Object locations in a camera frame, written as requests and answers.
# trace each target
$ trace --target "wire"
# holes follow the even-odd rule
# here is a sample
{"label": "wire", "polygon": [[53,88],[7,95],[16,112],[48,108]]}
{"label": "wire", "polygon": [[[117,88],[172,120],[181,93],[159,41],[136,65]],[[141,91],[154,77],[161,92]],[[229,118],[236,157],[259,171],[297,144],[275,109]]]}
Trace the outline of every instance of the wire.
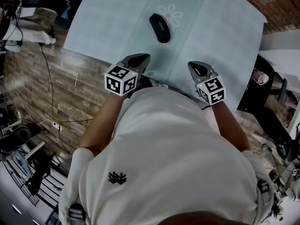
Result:
{"label": "wire", "polygon": [[285,113],[285,111],[286,111],[286,109],[287,109],[288,106],[289,106],[289,105],[287,105],[287,106],[285,107],[285,109],[283,110],[283,112],[282,112],[282,114],[281,114],[281,116],[280,116],[280,118],[279,118],[279,121],[281,120],[282,115]]}
{"label": "wire", "polygon": [[28,121],[28,120],[27,120],[27,119],[25,119],[25,118],[21,118],[21,120],[25,120],[25,121],[27,121],[27,122],[29,122],[29,123],[32,123],[32,122]]}
{"label": "wire", "polygon": [[274,162],[275,162],[275,164],[276,164],[276,167],[277,167],[278,176],[279,176],[279,178],[281,178],[281,176],[280,176],[280,174],[279,174],[278,163],[276,162],[275,156],[273,155],[273,153],[272,153],[272,152],[270,152],[270,154],[273,156]]}
{"label": "wire", "polygon": [[53,82],[52,82],[52,78],[51,78],[51,74],[50,74],[50,69],[49,69],[49,64],[48,64],[48,60],[44,54],[44,51],[43,51],[43,46],[41,45],[41,43],[39,43],[40,47],[41,47],[41,50],[42,50],[42,53],[43,53],[43,56],[46,60],[46,64],[47,64],[47,68],[48,68],[48,73],[49,73],[49,77],[50,77],[50,82],[51,82],[51,87],[52,87],[52,104],[51,104],[51,109],[52,109],[52,118],[53,118],[53,122],[55,124],[55,119],[54,119],[54,111],[53,111],[53,99],[54,99],[54,90],[53,90]]}
{"label": "wire", "polygon": [[7,44],[5,44],[5,46],[10,46],[10,47],[13,47],[13,46],[17,46],[18,44],[15,44],[15,45],[7,45]]}
{"label": "wire", "polygon": [[[17,55],[16,55],[16,53],[15,53],[15,71],[14,71],[13,76],[15,75],[15,72],[16,72],[16,70],[17,70],[17,66],[18,66],[18,64],[17,64]],[[14,78],[13,78],[13,90],[14,90],[14,103],[15,103],[15,109],[16,109],[16,111],[19,111],[19,110],[18,110],[18,107],[17,107],[17,103],[15,102],[15,79],[14,79]]]}
{"label": "wire", "polygon": [[44,121],[42,121],[42,122],[40,122],[40,123],[37,123],[37,125],[40,125],[40,124],[42,124],[42,123],[44,123],[44,122],[46,122],[46,121],[52,122],[50,119],[45,119]]}
{"label": "wire", "polygon": [[201,108],[201,110],[204,110],[204,109],[209,108],[209,107],[211,107],[211,105],[208,105],[208,106],[206,106],[204,108]]}
{"label": "wire", "polygon": [[91,120],[93,120],[93,118],[91,118],[91,119],[86,119],[86,120],[64,121],[64,122],[61,122],[61,123],[59,124],[58,127],[60,128],[61,124],[67,123],[67,122],[86,122],[86,121],[91,121]]}
{"label": "wire", "polygon": [[67,155],[68,155],[68,159],[67,159],[67,161],[71,164],[72,163],[72,158],[71,158],[71,156],[70,156],[70,152],[67,150],[67,148],[65,147],[65,145],[64,145],[64,143],[62,142],[62,140],[61,140],[61,138],[60,138],[60,126],[61,126],[61,124],[63,124],[63,123],[67,123],[67,122],[85,122],[85,121],[90,121],[90,120],[93,120],[93,118],[91,118],[91,119],[86,119],[86,120],[74,120],[74,121],[64,121],[64,122],[61,122],[60,124],[59,124],[59,130],[58,130],[58,137],[59,137],[59,139],[60,139],[60,143],[61,143],[61,145],[64,147],[64,149],[66,150],[66,152],[67,152]]}
{"label": "wire", "polygon": [[264,148],[266,148],[267,147],[267,145],[264,143],[263,144],[263,146],[262,146],[262,148],[261,149],[259,149],[258,151],[256,151],[256,152],[259,152],[259,151],[261,151],[261,150],[263,150]]}
{"label": "wire", "polygon": [[67,152],[67,155],[68,155],[68,159],[67,159],[67,161],[71,164],[72,163],[72,158],[71,158],[71,156],[70,156],[70,152],[68,151],[68,149],[66,149],[66,147],[65,147],[65,145],[62,143],[62,140],[61,140],[61,138],[60,138],[60,131],[58,130],[58,137],[59,137],[59,139],[60,139],[60,143],[61,143],[61,145],[64,147],[64,149],[66,150],[66,152]]}
{"label": "wire", "polygon": [[[19,30],[20,30],[20,32],[21,32],[21,34],[22,34],[22,38],[21,38],[21,41],[23,41],[23,32],[22,32],[22,30],[20,29],[20,27],[18,26],[18,23],[19,23],[19,20],[20,20],[20,15],[21,14],[19,14],[19,17],[18,17],[18,12],[16,12],[17,14],[16,14],[16,23],[15,23],[15,29],[16,28],[18,28]],[[11,35],[13,35],[13,33],[14,33],[14,31],[15,31],[15,29],[12,31],[12,33],[8,36],[8,38],[6,39],[7,41],[9,40],[9,38],[11,37]]]}
{"label": "wire", "polygon": [[255,149],[255,151],[254,151],[254,154],[256,153],[256,151],[257,151],[257,149],[258,149],[258,147],[259,147],[259,145],[261,145],[262,144],[262,142],[264,141],[264,139],[267,137],[267,135],[261,140],[261,142],[257,145],[257,147],[256,147],[256,149]]}

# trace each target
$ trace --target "white desk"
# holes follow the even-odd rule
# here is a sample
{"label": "white desk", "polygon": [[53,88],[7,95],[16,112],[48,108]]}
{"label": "white desk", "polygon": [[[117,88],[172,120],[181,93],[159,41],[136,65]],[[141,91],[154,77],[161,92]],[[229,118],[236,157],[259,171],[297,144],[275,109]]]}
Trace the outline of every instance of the white desk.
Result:
{"label": "white desk", "polygon": [[[149,23],[164,15],[171,40],[157,41]],[[213,66],[235,111],[258,54],[265,17],[246,0],[83,0],[64,48],[109,63],[149,53],[145,75],[198,98],[189,61]]]}
{"label": "white desk", "polygon": [[292,139],[296,138],[296,127],[300,123],[300,103],[298,103],[296,111],[292,117],[289,127],[286,129]]}

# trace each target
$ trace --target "white cloth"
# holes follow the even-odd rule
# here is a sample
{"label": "white cloth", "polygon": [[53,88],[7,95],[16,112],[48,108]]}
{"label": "white cloth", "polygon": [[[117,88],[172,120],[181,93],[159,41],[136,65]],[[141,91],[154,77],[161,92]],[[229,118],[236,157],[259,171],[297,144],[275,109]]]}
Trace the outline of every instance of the white cloth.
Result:
{"label": "white cloth", "polygon": [[[113,172],[127,181],[112,184]],[[252,224],[256,174],[272,185],[261,161],[215,133],[192,100],[146,88],[123,105],[114,138],[99,155],[75,152],[68,181],[79,184],[80,202],[93,225],[156,225],[197,210]],[[63,224],[64,211],[74,202],[68,201],[71,189],[65,186],[60,197]]]}
{"label": "white cloth", "polygon": [[52,42],[52,37],[49,36],[43,28],[34,22],[26,21],[20,19],[18,22],[18,27],[16,28],[16,19],[11,19],[8,30],[3,38],[3,40],[12,41],[30,41],[34,43],[45,43],[50,44]]}

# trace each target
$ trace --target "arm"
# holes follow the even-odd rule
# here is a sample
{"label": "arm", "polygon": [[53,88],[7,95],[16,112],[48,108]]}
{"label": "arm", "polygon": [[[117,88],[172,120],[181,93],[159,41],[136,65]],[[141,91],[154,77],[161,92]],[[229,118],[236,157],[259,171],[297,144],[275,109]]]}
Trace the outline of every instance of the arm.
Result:
{"label": "arm", "polygon": [[251,150],[246,134],[224,102],[212,106],[220,134],[240,152]]}
{"label": "arm", "polygon": [[98,155],[110,142],[125,97],[111,93],[83,134],[80,147]]}

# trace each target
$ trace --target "brick wall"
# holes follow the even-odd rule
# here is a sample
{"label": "brick wall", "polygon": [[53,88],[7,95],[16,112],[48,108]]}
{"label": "brick wall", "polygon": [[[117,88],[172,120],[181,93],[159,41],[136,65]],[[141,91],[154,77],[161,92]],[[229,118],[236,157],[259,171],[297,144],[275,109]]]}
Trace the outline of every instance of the brick wall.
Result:
{"label": "brick wall", "polygon": [[300,29],[300,0],[247,0],[265,15],[264,34]]}

